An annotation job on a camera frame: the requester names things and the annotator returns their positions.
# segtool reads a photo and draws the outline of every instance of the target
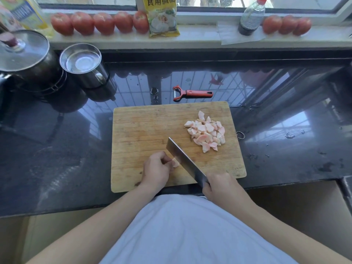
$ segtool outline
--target cleaver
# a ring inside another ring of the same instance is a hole
[[[196,180],[203,188],[203,184],[208,182],[204,173],[194,164],[194,162],[183,152],[183,150],[169,137],[166,149],[174,156],[174,158],[187,170],[187,172]]]

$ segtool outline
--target cutting board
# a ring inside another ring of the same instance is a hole
[[[225,127],[226,143],[218,151],[203,153],[183,125],[196,120],[199,110]],[[142,178],[143,162],[153,153],[166,150],[171,137],[193,162],[207,173],[228,172],[236,178],[246,176],[236,130],[227,102],[164,104],[155,106],[118,107],[114,109],[111,159],[111,190],[130,191]],[[196,183],[179,166],[170,174],[166,186]]]

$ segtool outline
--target person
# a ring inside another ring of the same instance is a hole
[[[206,198],[154,198],[172,169],[153,154],[138,187],[28,263],[352,263],[258,207],[228,173],[207,175]]]

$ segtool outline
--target red peeler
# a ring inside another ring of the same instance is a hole
[[[178,85],[173,87],[173,90],[174,90],[174,102],[181,101],[181,99],[183,97],[186,99],[189,99],[189,98],[212,98],[213,94],[214,94],[212,91],[192,91],[192,90],[184,91]]]

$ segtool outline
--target paper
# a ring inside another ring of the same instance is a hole
[[[262,26],[252,33],[250,36],[242,35],[238,32],[238,23],[229,21],[218,21],[217,29],[221,39],[221,45],[240,44],[249,41],[260,41],[266,37]]]

